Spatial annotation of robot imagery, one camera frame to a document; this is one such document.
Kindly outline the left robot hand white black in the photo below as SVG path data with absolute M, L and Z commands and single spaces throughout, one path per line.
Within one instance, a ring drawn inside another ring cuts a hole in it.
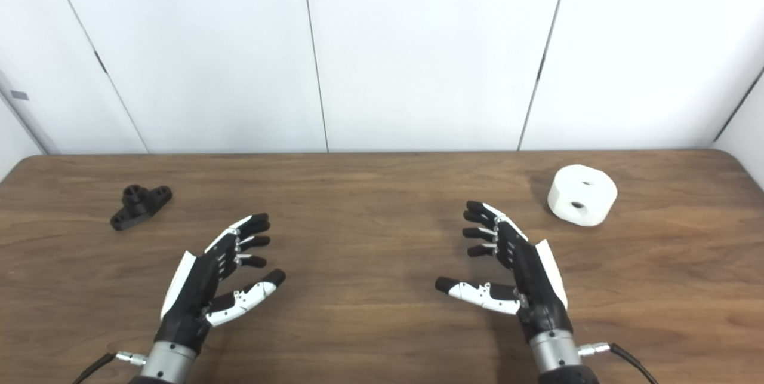
M 155 342 L 199 354 L 208 332 L 253 310 L 286 280 L 281 269 L 242 288 L 218 294 L 219 284 L 242 267 L 262 269 L 267 261 L 246 253 L 269 245 L 267 213 L 245 216 L 224 229 L 201 254 L 185 251 L 165 295 Z

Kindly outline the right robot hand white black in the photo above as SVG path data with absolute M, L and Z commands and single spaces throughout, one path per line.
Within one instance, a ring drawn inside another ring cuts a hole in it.
M 542 333 L 572 333 L 564 285 L 549 244 L 533 244 L 511 218 L 485 202 L 467 201 L 462 216 L 477 223 L 463 229 L 464 237 L 483 240 L 468 248 L 467 255 L 495 258 L 514 283 L 478 284 L 440 276 L 435 288 L 462 302 L 516 316 L 526 342 Z

